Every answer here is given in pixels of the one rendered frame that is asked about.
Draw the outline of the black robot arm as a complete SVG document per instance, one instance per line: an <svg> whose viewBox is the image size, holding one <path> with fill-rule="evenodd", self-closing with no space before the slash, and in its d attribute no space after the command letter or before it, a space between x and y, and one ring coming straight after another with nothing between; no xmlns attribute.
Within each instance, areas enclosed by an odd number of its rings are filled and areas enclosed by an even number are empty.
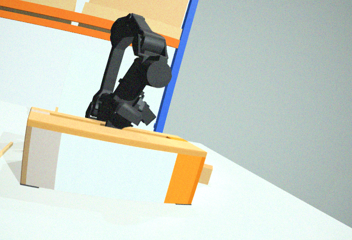
<svg viewBox="0 0 352 240"><path fill-rule="evenodd" d="M111 27L111 51L105 67L100 90L93 96L85 118L97 120L99 97L105 93L113 93L118 72L120 70L126 48L132 44L134 59L125 75L136 80L142 86L163 88L172 78L171 68L167 64L168 52L166 40L153 32L143 16L129 13L118 18ZM149 109L145 95L139 96L133 108L142 113L142 122L147 126L156 116Z"/></svg>

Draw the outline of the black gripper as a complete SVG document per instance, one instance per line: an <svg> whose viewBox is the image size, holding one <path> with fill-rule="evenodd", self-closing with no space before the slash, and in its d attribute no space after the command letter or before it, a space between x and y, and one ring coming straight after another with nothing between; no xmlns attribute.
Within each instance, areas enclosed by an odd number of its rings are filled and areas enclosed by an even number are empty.
<svg viewBox="0 0 352 240"><path fill-rule="evenodd" d="M139 96L143 96L144 86L124 75L113 93L104 93L99 97L97 121L106 122L105 127L123 129L139 125L142 113L133 105Z"/></svg>

